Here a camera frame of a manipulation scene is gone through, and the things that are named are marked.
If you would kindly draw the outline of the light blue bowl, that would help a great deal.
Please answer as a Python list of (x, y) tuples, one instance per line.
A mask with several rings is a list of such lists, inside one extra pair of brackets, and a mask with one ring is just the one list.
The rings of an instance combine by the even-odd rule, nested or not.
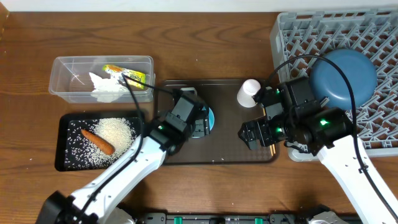
[(193, 125), (192, 138), (202, 138), (211, 133), (215, 124), (215, 116), (212, 109), (208, 106), (202, 108), (201, 113)]

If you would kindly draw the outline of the yellow-green snack wrapper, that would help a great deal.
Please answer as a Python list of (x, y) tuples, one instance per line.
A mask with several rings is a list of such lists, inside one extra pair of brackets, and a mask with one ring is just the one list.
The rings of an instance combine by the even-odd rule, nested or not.
[(119, 82), (123, 82), (123, 75), (134, 79), (137, 82), (134, 82), (130, 79), (127, 80), (129, 85), (132, 85), (136, 88), (139, 88), (141, 90), (144, 89), (144, 85), (142, 85), (142, 83), (146, 82), (146, 74), (142, 73), (142, 72), (138, 72), (135, 70), (130, 70), (127, 68), (122, 68), (122, 67), (118, 67), (115, 65), (104, 65), (102, 70), (106, 73), (108, 73), (110, 75), (111, 78), (116, 79)]

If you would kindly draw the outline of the dark blue plate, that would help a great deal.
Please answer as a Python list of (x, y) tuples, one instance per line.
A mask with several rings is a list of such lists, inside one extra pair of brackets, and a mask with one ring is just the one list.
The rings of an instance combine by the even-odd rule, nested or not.
[[(372, 61), (360, 52), (338, 49), (324, 55), (346, 75), (354, 93), (357, 108), (365, 104), (377, 87), (377, 73)], [(329, 63), (317, 60), (309, 76), (309, 83), (316, 99), (329, 98), (329, 108), (351, 109), (351, 98), (345, 81)]]

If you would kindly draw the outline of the white napkin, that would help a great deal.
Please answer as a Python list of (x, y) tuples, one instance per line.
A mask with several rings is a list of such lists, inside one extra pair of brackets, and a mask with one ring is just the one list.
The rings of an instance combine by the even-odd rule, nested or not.
[(111, 103), (129, 91), (116, 78), (101, 78), (92, 72), (89, 73), (89, 76), (94, 86), (91, 96), (100, 103)]

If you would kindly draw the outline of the orange carrot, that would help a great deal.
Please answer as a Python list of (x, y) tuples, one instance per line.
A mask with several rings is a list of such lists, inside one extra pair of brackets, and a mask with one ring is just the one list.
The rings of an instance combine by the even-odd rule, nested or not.
[(102, 151), (104, 154), (112, 155), (115, 152), (114, 147), (110, 145), (110, 143), (106, 142), (104, 139), (100, 138), (99, 136), (96, 136), (85, 129), (82, 129), (81, 133), (85, 138), (87, 138), (96, 147), (98, 147), (100, 151)]

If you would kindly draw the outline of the white rice pile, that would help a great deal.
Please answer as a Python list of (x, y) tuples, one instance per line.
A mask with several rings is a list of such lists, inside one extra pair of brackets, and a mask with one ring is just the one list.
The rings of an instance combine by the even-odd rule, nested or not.
[[(65, 145), (64, 169), (92, 170), (105, 169), (119, 159), (133, 144), (137, 137), (137, 118), (79, 119), (68, 123)], [(110, 143), (115, 149), (106, 155), (81, 130), (85, 129)]]

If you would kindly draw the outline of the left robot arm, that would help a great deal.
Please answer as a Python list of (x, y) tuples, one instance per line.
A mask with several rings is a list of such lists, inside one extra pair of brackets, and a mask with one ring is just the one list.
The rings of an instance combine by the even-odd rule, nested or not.
[(208, 122), (209, 112), (207, 105), (176, 104), (164, 118), (147, 123), (130, 150), (95, 180), (68, 197), (54, 192), (36, 222), (106, 223), (119, 202), (192, 137), (199, 120)]

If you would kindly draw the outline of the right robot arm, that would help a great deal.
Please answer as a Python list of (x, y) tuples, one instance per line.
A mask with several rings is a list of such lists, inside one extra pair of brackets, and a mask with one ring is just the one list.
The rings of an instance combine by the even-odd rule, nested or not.
[(242, 124), (239, 138), (251, 150), (292, 140), (307, 146), (337, 180), (363, 223), (397, 223), (397, 198), (367, 155), (356, 127), (339, 108), (301, 118), (291, 112)]

